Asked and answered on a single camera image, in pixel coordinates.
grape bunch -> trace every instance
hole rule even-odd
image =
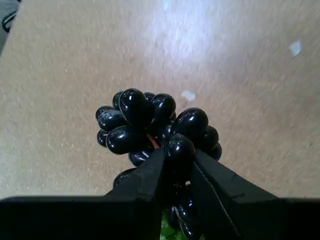
[[[176,115],[176,102],[166,93],[153,94],[135,88],[116,93],[112,106],[95,113],[101,130],[97,141],[112,153],[128,154],[135,167],[147,161],[155,148],[164,152],[170,199],[166,220],[187,239],[202,235],[191,194],[190,173],[196,149],[218,161],[222,154],[217,130],[208,125],[207,114],[192,107]],[[121,172],[113,181],[120,185],[136,168]]]

